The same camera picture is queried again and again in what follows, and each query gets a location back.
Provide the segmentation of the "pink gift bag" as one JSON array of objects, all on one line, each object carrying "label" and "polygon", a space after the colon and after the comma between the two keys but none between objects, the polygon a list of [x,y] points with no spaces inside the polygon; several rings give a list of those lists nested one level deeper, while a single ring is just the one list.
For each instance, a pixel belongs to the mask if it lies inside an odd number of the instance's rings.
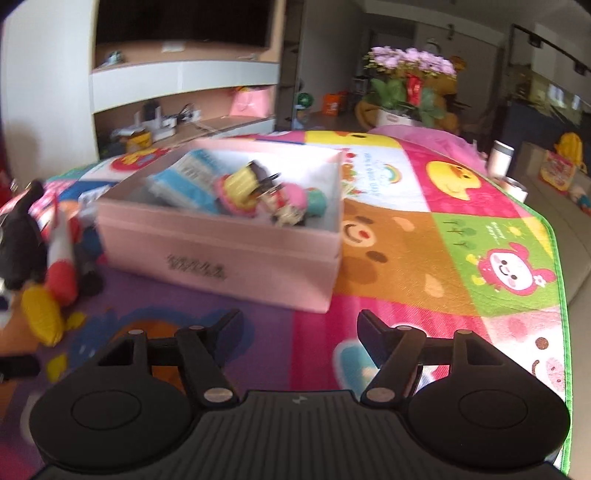
[{"label": "pink gift bag", "polygon": [[271,113],[270,88],[242,88],[233,96],[229,116],[263,119]]}]

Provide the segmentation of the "yellow black toy figure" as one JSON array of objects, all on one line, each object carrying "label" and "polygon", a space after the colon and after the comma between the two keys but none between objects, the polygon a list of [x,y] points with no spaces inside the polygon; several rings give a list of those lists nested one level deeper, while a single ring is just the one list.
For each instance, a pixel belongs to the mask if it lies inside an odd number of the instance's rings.
[{"label": "yellow black toy figure", "polygon": [[252,217],[256,214],[259,196],[276,186],[280,174],[270,174],[256,161],[250,161],[221,180],[219,199],[233,215]]}]

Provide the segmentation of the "pink cardboard box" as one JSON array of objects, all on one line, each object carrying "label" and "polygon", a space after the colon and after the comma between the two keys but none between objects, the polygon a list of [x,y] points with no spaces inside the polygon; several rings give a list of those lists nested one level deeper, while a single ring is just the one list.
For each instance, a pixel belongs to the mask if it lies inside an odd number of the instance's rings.
[{"label": "pink cardboard box", "polygon": [[[146,180],[192,150],[229,171],[259,162],[280,179],[325,194],[328,209],[303,226],[159,206]],[[341,150],[245,138],[185,143],[111,187],[96,226],[114,268],[211,293],[325,313],[342,258]]]}]

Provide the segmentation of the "blue tissue packet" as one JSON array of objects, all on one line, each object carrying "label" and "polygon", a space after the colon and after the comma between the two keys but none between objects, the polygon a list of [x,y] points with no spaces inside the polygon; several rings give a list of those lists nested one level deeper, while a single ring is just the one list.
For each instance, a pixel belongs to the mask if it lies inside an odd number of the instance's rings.
[{"label": "blue tissue packet", "polygon": [[167,205],[219,214],[214,183],[228,169],[205,149],[191,150],[164,170],[147,177],[148,191]]}]

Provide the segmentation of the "white wifi router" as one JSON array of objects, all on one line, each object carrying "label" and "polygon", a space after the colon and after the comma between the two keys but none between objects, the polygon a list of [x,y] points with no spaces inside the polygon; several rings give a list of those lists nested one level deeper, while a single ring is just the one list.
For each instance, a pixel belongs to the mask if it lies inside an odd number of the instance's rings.
[{"label": "white wifi router", "polygon": [[164,116],[160,106],[155,108],[154,118],[151,120],[142,120],[139,111],[135,112],[133,119],[134,127],[147,131],[153,143],[166,140],[176,134],[176,117]]}]

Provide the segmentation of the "green ball on floor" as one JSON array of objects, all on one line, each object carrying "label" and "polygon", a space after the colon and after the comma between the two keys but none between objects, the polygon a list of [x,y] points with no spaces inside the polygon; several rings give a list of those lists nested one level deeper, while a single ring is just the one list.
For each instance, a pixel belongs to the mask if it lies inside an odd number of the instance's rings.
[{"label": "green ball on floor", "polygon": [[305,110],[311,108],[314,103],[314,96],[308,92],[300,92],[297,94],[297,102],[295,102],[295,107],[297,110]]}]

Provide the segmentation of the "white wooden tv cabinet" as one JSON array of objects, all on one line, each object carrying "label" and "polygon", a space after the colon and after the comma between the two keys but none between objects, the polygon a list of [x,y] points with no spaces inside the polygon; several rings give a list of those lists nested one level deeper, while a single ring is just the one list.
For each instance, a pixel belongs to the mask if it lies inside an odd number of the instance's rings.
[{"label": "white wooden tv cabinet", "polygon": [[273,2],[270,45],[191,46],[158,61],[95,68],[95,1],[24,1],[1,28],[1,120],[21,184],[98,157],[94,116],[152,98],[276,85],[286,2]]}]

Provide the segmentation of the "yellow plush toy piece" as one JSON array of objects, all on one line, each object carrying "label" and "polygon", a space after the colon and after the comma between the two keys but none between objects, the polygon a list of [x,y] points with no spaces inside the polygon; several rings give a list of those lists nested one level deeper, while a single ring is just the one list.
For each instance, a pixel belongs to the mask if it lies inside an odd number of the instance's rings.
[{"label": "yellow plush toy piece", "polygon": [[46,347],[63,338],[64,320],[58,303],[41,285],[29,285],[22,293],[21,308],[31,333]]}]

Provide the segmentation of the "yellow cartoon bag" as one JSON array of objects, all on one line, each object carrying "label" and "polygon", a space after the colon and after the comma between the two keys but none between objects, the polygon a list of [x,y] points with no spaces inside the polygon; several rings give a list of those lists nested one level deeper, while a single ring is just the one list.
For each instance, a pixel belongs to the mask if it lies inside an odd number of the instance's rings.
[{"label": "yellow cartoon bag", "polygon": [[577,172],[588,173],[583,157],[583,143],[575,132],[564,133],[555,151],[546,151],[540,166],[541,180],[565,193],[569,190]]}]

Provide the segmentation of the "white thermos cup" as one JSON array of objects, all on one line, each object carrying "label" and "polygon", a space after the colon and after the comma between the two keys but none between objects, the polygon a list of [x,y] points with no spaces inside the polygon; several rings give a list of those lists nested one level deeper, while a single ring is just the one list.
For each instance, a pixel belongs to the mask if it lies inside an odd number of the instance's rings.
[{"label": "white thermos cup", "polygon": [[514,148],[495,140],[488,156],[487,174],[489,178],[504,178],[512,162]]}]

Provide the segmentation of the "small red doll figurine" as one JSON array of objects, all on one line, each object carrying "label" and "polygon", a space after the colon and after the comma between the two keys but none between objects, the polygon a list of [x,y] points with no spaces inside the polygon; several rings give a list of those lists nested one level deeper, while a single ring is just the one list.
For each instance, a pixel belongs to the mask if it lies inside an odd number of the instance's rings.
[{"label": "small red doll figurine", "polygon": [[259,202],[270,213],[277,227],[304,225],[308,195],[294,183],[280,183],[259,195]]}]

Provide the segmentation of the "glass fish tank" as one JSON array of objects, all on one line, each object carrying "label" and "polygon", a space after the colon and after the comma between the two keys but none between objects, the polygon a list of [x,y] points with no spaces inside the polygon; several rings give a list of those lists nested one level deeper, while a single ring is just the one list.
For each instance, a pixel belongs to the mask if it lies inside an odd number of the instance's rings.
[{"label": "glass fish tank", "polygon": [[548,28],[510,27],[506,74],[510,98],[565,125],[590,120],[590,61]]}]

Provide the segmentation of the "black television screen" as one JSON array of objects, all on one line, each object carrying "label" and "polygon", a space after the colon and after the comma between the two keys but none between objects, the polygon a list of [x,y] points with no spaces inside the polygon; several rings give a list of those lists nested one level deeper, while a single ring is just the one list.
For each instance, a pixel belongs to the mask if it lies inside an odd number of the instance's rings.
[{"label": "black television screen", "polygon": [[208,41],[266,47],[273,10],[273,1],[266,0],[102,0],[96,41]]}]

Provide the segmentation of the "black plush cat toy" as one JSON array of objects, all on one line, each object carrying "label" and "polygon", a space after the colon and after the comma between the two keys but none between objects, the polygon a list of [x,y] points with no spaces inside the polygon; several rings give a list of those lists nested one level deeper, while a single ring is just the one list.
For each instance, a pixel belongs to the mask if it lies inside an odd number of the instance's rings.
[{"label": "black plush cat toy", "polygon": [[19,291],[28,281],[42,283],[47,271],[47,246],[37,221],[29,214],[45,190],[33,180],[12,210],[1,217],[1,280]]}]

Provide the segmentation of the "red white plush rocket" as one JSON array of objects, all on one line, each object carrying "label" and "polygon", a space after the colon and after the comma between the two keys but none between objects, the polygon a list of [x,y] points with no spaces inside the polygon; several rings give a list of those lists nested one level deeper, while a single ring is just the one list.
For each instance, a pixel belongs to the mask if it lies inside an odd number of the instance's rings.
[{"label": "red white plush rocket", "polygon": [[60,307],[72,305],[79,297],[102,292],[103,278],[95,261],[81,245],[83,229],[76,216],[64,210],[55,197],[47,232],[45,288]]}]

